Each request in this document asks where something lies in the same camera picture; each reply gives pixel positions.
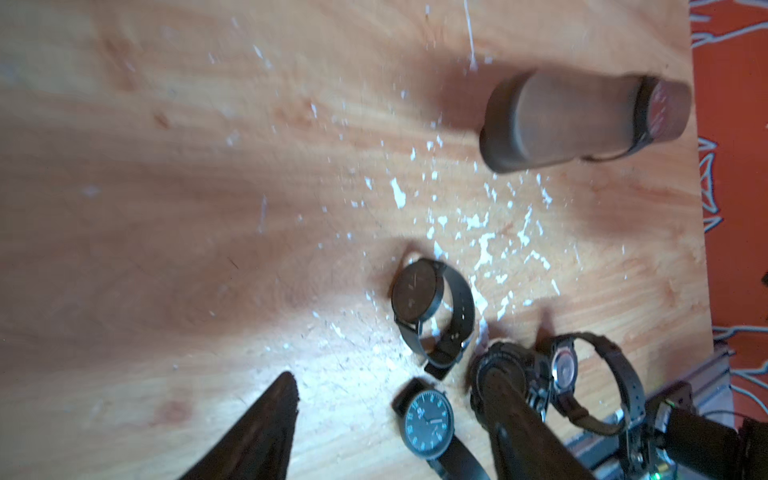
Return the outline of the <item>dark wooden watch stand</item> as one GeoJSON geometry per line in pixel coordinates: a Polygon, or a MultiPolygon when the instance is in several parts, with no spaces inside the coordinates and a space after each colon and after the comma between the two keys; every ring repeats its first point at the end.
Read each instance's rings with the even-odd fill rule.
{"type": "Polygon", "coordinates": [[[492,91],[479,135],[485,164],[506,174],[626,151],[637,91],[647,75],[664,80],[669,95],[666,128],[652,144],[679,138],[693,105],[692,88],[682,81],[653,74],[535,69],[492,91]]]}

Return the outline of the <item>black watch placed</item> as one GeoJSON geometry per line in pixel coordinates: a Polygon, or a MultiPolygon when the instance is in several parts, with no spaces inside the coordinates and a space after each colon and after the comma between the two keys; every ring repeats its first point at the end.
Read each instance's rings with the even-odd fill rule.
{"type": "Polygon", "coordinates": [[[654,143],[667,124],[669,95],[666,83],[657,76],[643,76],[633,109],[633,137],[630,147],[612,156],[585,156],[590,162],[607,162],[628,157],[654,143]]]}

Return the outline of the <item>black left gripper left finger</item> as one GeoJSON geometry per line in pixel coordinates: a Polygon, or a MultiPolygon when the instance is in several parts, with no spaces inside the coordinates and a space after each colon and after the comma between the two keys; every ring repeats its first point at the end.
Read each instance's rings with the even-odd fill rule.
{"type": "Polygon", "coordinates": [[[184,479],[287,477],[298,417],[295,377],[281,373],[184,479]]]}

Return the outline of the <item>black slim round watch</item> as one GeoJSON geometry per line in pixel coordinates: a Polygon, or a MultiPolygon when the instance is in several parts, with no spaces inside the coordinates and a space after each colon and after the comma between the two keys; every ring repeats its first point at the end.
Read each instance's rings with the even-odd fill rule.
{"type": "Polygon", "coordinates": [[[475,303],[468,282],[446,263],[421,258],[396,277],[391,305],[402,339],[411,351],[426,358],[424,371],[443,380],[461,361],[474,331],[475,303]],[[452,297],[451,321],[427,350],[421,341],[423,326],[439,310],[446,290],[452,297]]]}

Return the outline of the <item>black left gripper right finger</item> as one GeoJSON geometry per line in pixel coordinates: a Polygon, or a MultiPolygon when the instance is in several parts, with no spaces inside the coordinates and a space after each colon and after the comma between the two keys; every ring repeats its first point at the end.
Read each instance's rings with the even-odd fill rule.
{"type": "Polygon", "coordinates": [[[482,393],[503,405],[487,404],[494,466],[500,479],[591,479],[558,437],[512,391],[500,373],[488,376],[482,393]]]}

